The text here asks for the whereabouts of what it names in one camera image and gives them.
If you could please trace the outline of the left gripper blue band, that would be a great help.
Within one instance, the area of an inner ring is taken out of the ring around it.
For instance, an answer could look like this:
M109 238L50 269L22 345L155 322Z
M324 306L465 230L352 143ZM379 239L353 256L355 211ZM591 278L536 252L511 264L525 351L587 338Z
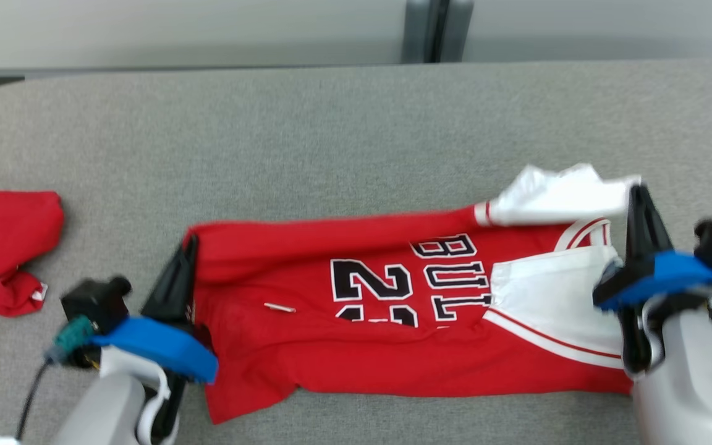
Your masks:
M156 279L142 307L147 318L128 316L110 333L93 336L90 343L118 347L195 382L213 384L218 372L215 355L190 333L164 324L192 323L197 253L198 237L192 234Z

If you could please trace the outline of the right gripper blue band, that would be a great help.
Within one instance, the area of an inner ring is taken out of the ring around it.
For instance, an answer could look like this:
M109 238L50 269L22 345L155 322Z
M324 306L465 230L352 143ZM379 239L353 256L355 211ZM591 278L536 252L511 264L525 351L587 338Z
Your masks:
M604 270L593 290L602 311L644 306L657 295L681 293L712 284L712 268L690 254L672 250L672 241L646 185L629 190L625 263Z

